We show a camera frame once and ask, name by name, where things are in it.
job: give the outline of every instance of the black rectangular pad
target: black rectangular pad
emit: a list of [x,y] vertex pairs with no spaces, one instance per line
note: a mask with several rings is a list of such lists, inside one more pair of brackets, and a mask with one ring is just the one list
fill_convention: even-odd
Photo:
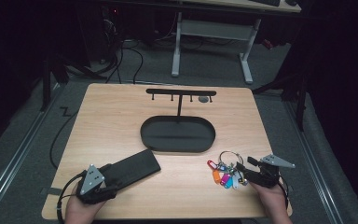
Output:
[[117,185],[117,190],[143,179],[161,168],[150,149],[112,164],[103,172],[106,186]]

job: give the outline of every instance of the white desk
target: white desk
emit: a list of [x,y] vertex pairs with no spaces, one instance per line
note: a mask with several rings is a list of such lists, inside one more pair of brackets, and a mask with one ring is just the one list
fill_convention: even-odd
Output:
[[[182,2],[222,5],[226,7],[247,7],[252,9],[271,10],[288,13],[298,13],[301,11],[301,8],[298,5],[295,7],[291,7],[286,4],[284,0],[281,0],[281,3],[278,7],[259,4],[248,0],[183,0]],[[260,22],[261,20],[258,19],[255,21],[255,24],[253,26],[243,26],[208,21],[191,21],[182,20],[182,13],[178,13],[178,21],[176,28],[176,45],[175,51],[173,53],[172,62],[172,76],[179,76],[181,35],[198,35],[246,41],[247,44],[245,46],[245,49],[243,50],[243,53],[241,53],[239,56],[242,66],[242,72],[245,77],[245,82],[248,84],[252,84],[253,79],[251,71],[249,69],[248,57],[249,53],[251,52],[252,45],[255,42],[255,37],[257,35]]]

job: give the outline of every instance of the pink key tag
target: pink key tag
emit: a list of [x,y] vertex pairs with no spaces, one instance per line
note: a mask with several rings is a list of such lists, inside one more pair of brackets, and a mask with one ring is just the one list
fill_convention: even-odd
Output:
[[220,180],[220,184],[225,186],[225,184],[228,182],[228,180],[231,178],[229,174],[224,174],[222,179]]

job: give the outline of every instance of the desk leg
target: desk leg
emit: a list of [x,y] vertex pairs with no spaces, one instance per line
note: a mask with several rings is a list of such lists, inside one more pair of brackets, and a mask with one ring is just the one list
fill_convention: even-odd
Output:
[[253,83],[251,70],[249,69],[249,64],[248,64],[248,57],[251,52],[252,45],[255,42],[255,36],[257,35],[257,31],[258,31],[258,27],[260,26],[260,22],[261,22],[260,19],[255,21],[255,25],[251,31],[251,34],[250,34],[250,37],[248,40],[248,45],[246,46],[245,52],[240,54],[242,72],[243,72],[243,75],[245,76],[245,82],[247,84]]
[[173,53],[172,76],[179,77],[180,68],[180,36],[182,33],[182,12],[178,12],[178,22],[176,27],[176,45]]

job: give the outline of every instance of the keychain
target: keychain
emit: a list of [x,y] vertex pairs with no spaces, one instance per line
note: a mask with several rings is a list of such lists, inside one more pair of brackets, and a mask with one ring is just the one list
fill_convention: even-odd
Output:
[[233,163],[231,163],[230,165],[226,165],[222,161],[222,155],[224,153],[232,153],[236,155],[239,162],[243,164],[243,158],[239,153],[232,151],[223,151],[219,155],[218,163],[215,163],[213,161],[207,161],[208,166],[213,170],[212,175],[214,182],[216,184],[220,184],[225,189],[237,189],[240,184],[246,186],[248,181],[242,177],[241,172],[237,170],[236,166],[234,166]]

